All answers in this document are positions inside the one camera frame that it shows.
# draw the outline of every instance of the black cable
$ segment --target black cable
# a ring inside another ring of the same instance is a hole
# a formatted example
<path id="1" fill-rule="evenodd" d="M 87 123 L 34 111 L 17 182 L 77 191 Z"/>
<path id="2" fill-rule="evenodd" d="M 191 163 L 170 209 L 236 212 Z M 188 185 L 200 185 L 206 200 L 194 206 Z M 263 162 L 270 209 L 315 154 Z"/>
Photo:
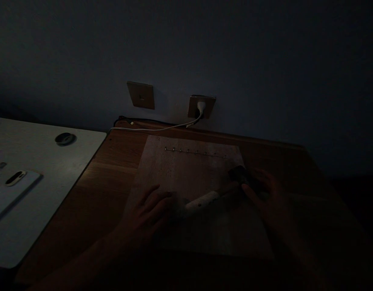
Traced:
<path id="1" fill-rule="evenodd" d="M 159 120 L 155 120 L 155 119 L 147 119 L 147 118 L 128 118 L 128 117 L 125 117 L 123 115 L 119 116 L 119 118 L 117 120 L 115 120 L 114 122 L 114 127 L 116 127 L 116 123 L 120 120 L 125 120 L 127 121 L 129 124 L 133 124 L 134 120 L 136 121 L 151 121 L 151 122 L 156 122 L 156 123 L 162 123 L 162 124 L 165 124 L 165 125 L 171 125 L 171 126 L 174 126 L 176 124 L 174 123 L 168 123 L 168 122 L 164 122 L 164 121 L 159 121 Z"/>

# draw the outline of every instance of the hammer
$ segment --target hammer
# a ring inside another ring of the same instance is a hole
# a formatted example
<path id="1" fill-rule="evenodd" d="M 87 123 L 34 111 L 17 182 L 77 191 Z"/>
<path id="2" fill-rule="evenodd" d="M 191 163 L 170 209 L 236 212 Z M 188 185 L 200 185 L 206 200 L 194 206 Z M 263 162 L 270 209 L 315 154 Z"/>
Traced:
<path id="1" fill-rule="evenodd" d="M 230 176 L 230 179 L 232 181 L 231 183 L 225 185 L 224 187 L 221 187 L 218 190 L 210 191 L 200 198 L 197 198 L 196 200 L 193 200 L 192 202 L 186 204 L 185 209 L 180 211 L 178 213 L 178 216 L 180 218 L 187 218 L 189 216 L 192 216 L 194 213 L 200 211 L 201 209 L 204 209 L 206 206 L 210 205 L 212 202 L 216 201 L 225 194 L 237 188 L 241 189 L 242 184 L 247 184 L 252 190 L 254 190 L 259 198 L 261 198 L 262 200 L 266 200 L 266 190 L 263 184 L 256 178 L 252 177 L 243 166 L 234 167 L 233 169 L 228 171 L 228 175 Z"/>

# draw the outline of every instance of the right hand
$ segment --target right hand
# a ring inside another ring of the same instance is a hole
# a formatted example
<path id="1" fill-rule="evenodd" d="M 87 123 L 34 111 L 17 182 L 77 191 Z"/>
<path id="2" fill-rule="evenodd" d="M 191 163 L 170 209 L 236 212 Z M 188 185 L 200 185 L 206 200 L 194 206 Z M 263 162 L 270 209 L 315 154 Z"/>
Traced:
<path id="1" fill-rule="evenodd" d="M 265 223 L 285 242 L 298 237 L 297 226 L 293 218 L 288 198 L 280 182 L 265 170 L 255 169 L 255 178 L 261 181 L 269 191 L 269 198 L 261 200 L 246 184 L 242 188 L 255 204 Z"/>

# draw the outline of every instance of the hammer handle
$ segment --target hammer handle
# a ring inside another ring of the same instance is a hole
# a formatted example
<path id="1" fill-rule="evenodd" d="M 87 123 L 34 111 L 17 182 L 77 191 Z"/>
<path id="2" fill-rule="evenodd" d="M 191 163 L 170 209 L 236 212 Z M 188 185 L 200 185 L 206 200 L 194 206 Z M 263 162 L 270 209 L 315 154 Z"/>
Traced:
<path id="1" fill-rule="evenodd" d="M 185 212 L 183 216 L 184 217 L 192 216 L 197 211 L 204 209 L 206 206 L 210 205 L 213 201 L 219 199 L 221 196 L 227 194 L 228 192 L 234 190 L 237 187 L 239 187 L 239 183 L 236 181 L 233 181 L 216 191 L 210 191 L 209 193 L 201 196 L 200 198 L 193 200 L 192 202 L 185 205 Z"/>

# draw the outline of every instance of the white table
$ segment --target white table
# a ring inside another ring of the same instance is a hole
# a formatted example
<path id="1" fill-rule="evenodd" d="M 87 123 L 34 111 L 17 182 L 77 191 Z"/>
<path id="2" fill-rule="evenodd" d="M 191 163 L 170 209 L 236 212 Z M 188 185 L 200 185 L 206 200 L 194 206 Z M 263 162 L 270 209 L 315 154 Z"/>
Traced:
<path id="1" fill-rule="evenodd" d="M 54 141 L 69 132 L 68 146 Z M 0 220 L 0 267 L 13 268 L 30 250 L 70 189 L 84 171 L 106 134 L 0 118 L 0 185 L 19 170 L 43 179 Z"/>

